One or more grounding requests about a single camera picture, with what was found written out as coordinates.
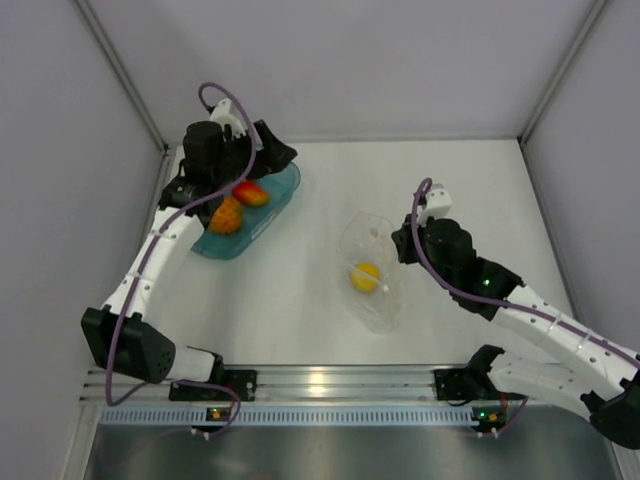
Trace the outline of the fake pineapple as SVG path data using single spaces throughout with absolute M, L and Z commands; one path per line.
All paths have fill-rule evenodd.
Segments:
M 234 234 L 241 229 L 243 217 L 244 206 L 233 196 L 225 197 L 211 217 L 207 230 L 221 235 Z

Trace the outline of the fake red yellow mango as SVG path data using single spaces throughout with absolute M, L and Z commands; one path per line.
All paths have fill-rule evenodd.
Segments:
M 243 181 L 238 184 L 232 190 L 232 196 L 242 205 L 251 208 L 260 208 L 270 199 L 269 193 L 252 181 Z

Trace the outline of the clear zip top bag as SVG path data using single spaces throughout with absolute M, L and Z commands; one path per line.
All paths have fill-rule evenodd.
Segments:
M 401 310 L 401 277 L 392 223 L 359 212 L 338 244 L 339 289 L 352 315 L 378 335 L 390 333 Z

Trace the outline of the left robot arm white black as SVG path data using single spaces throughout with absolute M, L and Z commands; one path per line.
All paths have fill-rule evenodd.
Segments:
M 118 288 L 99 308 L 89 308 L 81 327 L 96 364 L 147 384 L 191 381 L 204 399 L 226 386 L 220 355 L 177 346 L 153 324 L 174 277 L 223 205 L 230 188 L 244 180 L 278 174 L 292 165 L 294 148 L 264 121 L 251 129 L 227 120 L 189 125 L 179 170 L 163 189 L 153 224 Z

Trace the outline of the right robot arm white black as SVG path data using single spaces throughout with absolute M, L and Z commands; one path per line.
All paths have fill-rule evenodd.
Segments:
M 391 239 L 402 264 L 421 264 L 464 310 L 526 339 L 553 358 L 542 365 L 498 347 L 469 361 L 468 388 L 541 399 L 586 419 L 602 436 L 639 447 L 639 355 L 587 329 L 506 267 L 476 253 L 458 222 L 406 217 Z

